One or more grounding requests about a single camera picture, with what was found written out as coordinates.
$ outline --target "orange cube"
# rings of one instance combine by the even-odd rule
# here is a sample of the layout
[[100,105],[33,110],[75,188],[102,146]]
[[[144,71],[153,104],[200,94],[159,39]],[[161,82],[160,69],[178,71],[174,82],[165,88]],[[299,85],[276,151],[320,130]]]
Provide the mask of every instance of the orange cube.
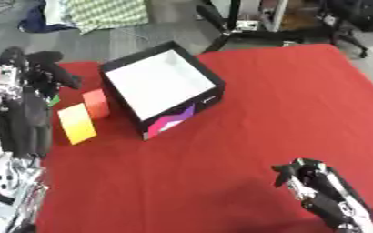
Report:
[[86,92],[83,94],[87,112],[92,119],[100,119],[110,114],[107,99],[102,89]]

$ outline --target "blue object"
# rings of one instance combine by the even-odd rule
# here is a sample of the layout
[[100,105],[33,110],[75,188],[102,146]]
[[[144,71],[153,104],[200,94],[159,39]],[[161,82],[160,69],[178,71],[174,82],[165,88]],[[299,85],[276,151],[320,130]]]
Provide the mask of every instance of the blue object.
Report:
[[18,28],[26,33],[50,33],[60,30],[73,29],[73,27],[66,25],[46,25],[44,16],[45,6],[45,0],[40,0],[40,4],[28,12],[26,19],[22,20],[18,24]]

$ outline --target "green checkered fabric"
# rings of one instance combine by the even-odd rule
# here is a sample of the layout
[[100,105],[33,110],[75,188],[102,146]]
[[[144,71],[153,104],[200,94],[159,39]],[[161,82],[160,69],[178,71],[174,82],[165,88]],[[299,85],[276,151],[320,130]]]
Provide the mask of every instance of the green checkered fabric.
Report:
[[66,9],[81,34],[148,23],[144,0],[67,0]]

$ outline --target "black box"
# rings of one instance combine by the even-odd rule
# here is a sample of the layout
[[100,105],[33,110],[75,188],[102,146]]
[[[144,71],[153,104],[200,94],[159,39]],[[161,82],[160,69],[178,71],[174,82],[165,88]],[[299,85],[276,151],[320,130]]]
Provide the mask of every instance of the black box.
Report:
[[219,102],[225,82],[175,42],[101,65],[144,140]]

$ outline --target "red tablecloth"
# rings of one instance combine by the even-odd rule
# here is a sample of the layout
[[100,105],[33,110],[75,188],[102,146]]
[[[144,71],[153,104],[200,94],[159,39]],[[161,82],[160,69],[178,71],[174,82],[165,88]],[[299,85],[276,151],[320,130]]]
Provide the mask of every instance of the red tablecloth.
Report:
[[[312,157],[335,167],[373,207],[373,85],[332,46],[199,57],[227,82],[219,105],[144,142],[112,98],[98,136],[70,146],[54,117],[51,186],[40,232],[329,232],[271,165]],[[101,86],[96,63],[55,110]]]

